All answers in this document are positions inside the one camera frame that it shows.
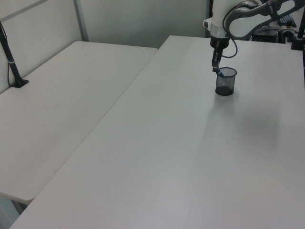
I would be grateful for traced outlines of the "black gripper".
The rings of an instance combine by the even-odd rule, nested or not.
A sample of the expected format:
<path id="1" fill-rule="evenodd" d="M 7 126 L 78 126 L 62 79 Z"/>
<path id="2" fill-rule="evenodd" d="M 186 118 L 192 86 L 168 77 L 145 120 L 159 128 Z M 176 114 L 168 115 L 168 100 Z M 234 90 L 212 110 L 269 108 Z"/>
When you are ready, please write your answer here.
<path id="1" fill-rule="evenodd" d="M 213 57 L 212 57 L 212 71 L 217 72 L 219 69 L 219 62 L 223 56 L 223 49 L 229 46 L 229 37 L 217 38 L 211 36 L 210 46 L 214 48 Z"/>

